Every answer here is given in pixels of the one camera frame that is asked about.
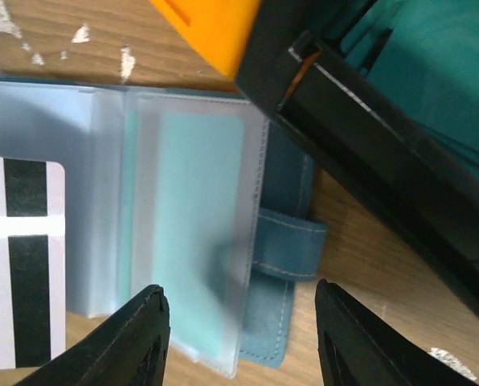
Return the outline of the black bin with teal cards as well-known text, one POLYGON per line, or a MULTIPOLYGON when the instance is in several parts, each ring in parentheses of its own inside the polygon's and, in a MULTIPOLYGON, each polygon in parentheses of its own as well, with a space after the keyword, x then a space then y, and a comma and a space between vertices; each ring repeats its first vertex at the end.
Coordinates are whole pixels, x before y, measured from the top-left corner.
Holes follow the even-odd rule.
POLYGON ((238 89, 479 318, 479 180, 322 41, 314 1, 263 1, 238 89))

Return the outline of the yellow bin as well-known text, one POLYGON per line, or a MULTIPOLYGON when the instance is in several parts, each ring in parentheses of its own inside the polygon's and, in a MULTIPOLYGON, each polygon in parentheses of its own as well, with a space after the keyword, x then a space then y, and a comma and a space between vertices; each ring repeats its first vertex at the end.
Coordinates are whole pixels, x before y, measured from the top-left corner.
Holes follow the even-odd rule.
POLYGON ((221 75, 235 78, 260 0, 152 0, 174 29, 221 75))

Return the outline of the teal credit card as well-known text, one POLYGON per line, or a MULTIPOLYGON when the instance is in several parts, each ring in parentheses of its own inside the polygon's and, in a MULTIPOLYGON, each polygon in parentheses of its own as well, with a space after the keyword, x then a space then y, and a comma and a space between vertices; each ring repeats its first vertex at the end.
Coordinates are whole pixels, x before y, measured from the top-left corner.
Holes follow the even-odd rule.
POLYGON ((209 357, 223 340, 243 142, 237 117, 161 116, 152 278, 168 297, 174 340, 209 357))

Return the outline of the white credit card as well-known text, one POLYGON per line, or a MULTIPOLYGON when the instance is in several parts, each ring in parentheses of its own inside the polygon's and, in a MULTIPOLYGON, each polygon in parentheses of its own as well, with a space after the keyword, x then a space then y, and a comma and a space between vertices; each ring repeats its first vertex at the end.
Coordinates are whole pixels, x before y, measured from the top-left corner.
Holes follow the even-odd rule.
POLYGON ((0 370, 65 348, 64 168, 0 157, 0 370))

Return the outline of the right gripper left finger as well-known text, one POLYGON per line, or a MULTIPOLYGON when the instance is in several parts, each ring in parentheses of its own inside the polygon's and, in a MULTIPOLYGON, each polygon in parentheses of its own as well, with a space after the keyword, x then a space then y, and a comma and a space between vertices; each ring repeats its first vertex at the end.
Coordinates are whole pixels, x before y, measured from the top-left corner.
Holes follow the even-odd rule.
POLYGON ((170 339, 163 288, 148 285, 19 385, 161 385, 170 339))

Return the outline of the teal card stack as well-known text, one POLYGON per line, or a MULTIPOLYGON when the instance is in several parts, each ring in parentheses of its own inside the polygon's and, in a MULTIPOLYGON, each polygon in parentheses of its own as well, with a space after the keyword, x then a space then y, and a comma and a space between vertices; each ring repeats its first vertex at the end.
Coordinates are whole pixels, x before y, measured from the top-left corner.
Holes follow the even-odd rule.
POLYGON ((479 1, 344 1, 340 55, 479 179, 479 1))

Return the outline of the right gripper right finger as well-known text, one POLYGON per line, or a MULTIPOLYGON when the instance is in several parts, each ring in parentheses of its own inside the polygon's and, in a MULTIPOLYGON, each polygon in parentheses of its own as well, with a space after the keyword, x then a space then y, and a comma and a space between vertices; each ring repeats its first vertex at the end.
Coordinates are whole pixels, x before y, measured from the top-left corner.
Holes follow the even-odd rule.
POLYGON ((404 338, 335 283, 317 283, 315 308, 325 385, 475 384, 404 338))

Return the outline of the blue leather card holder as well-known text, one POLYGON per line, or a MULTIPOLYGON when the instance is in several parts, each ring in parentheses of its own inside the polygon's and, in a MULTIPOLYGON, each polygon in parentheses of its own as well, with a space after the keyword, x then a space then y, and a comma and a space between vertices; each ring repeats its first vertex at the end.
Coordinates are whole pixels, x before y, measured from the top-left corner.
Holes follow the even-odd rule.
POLYGON ((0 79, 0 369, 56 357, 67 312, 113 314, 149 284, 194 361, 279 367, 327 234, 313 174, 238 97, 0 79))

